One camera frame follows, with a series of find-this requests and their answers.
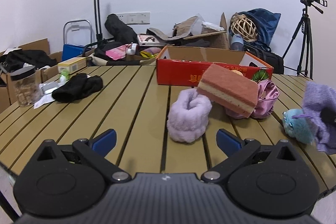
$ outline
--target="clear plastic jar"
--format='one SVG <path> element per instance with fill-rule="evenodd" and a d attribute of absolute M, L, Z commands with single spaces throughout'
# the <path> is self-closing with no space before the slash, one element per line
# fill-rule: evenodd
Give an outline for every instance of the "clear plastic jar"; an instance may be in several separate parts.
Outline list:
<path fill-rule="evenodd" d="M 41 98 L 35 66 L 28 66 L 10 74 L 19 106 L 30 106 Z"/>

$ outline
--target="pink bag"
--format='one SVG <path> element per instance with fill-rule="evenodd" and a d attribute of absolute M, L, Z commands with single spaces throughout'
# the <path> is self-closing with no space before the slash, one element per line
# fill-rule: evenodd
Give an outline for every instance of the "pink bag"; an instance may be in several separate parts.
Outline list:
<path fill-rule="evenodd" d="M 279 97 L 277 86 L 271 80 L 263 80 L 258 83 L 258 103 L 253 110 L 251 117 L 257 119 L 266 118 L 273 112 L 273 105 Z M 244 118 L 242 115 L 225 109 L 226 114 L 235 119 Z"/>

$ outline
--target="water bottle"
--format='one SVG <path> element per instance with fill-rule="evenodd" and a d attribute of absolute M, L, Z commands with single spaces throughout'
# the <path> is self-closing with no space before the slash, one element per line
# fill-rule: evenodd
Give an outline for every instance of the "water bottle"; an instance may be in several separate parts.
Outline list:
<path fill-rule="evenodd" d="M 244 40 L 241 35 L 233 35 L 230 43 L 230 49 L 233 51 L 244 51 Z"/>

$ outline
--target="plastic container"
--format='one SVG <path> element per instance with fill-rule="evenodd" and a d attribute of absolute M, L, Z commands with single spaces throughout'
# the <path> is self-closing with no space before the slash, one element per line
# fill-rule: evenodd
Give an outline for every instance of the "plastic container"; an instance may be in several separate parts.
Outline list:
<path fill-rule="evenodd" d="M 235 34 L 231 39 L 230 49 L 234 51 L 244 51 L 244 40 L 241 35 Z"/>
<path fill-rule="evenodd" d="M 41 98 L 35 66 L 28 66 L 10 73 L 19 106 L 30 106 Z"/>

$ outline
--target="black suitcase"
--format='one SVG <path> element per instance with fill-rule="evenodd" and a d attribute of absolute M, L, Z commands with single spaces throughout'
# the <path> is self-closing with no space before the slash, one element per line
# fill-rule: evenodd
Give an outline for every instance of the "black suitcase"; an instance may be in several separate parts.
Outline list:
<path fill-rule="evenodd" d="M 267 64 L 271 65 L 274 68 L 273 73 L 280 75 L 284 73 L 284 60 L 281 56 L 276 55 L 272 52 L 266 52 L 258 49 L 247 42 L 244 42 L 244 48 L 247 52 L 253 54 L 262 61 L 265 61 Z"/>

